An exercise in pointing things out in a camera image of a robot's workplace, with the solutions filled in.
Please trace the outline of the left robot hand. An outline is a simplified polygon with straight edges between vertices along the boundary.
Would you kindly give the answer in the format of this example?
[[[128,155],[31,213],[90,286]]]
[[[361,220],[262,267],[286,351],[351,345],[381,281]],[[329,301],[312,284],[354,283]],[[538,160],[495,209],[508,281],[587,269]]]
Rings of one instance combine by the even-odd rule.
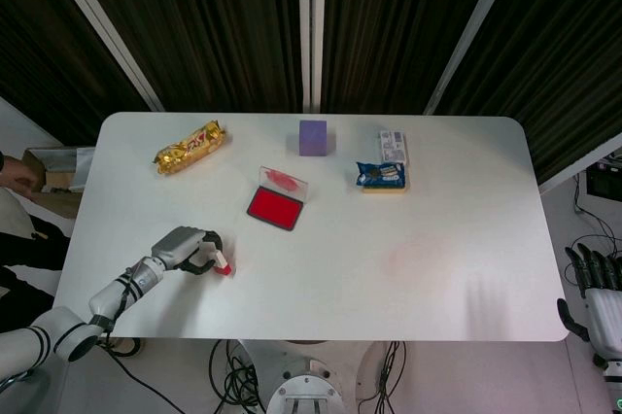
[[[181,269],[193,275],[212,270],[227,276],[232,271],[221,236],[190,226],[171,230],[152,246],[151,257],[159,260],[165,270]]]

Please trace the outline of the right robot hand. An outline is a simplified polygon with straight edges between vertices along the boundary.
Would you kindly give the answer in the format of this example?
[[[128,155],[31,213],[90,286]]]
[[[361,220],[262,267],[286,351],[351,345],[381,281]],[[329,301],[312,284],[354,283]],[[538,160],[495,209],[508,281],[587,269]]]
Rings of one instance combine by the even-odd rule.
[[[587,325],[574,320],[567,302],[558,298],[556,305],[565,329],[590,343],[597,366],[621,362],[621,260],[606,257],[577,244],[565,252],[574,270],[576,285],[587,312]]]

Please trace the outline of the bystander bare hand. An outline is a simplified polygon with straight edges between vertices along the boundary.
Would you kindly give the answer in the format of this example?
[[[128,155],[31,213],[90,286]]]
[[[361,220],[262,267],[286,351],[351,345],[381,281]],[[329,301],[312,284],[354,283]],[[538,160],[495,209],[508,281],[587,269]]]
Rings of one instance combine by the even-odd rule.
[[[42,179],[21,160],[1,154],[0,182],[2,188],[29,196],[42,187]]]

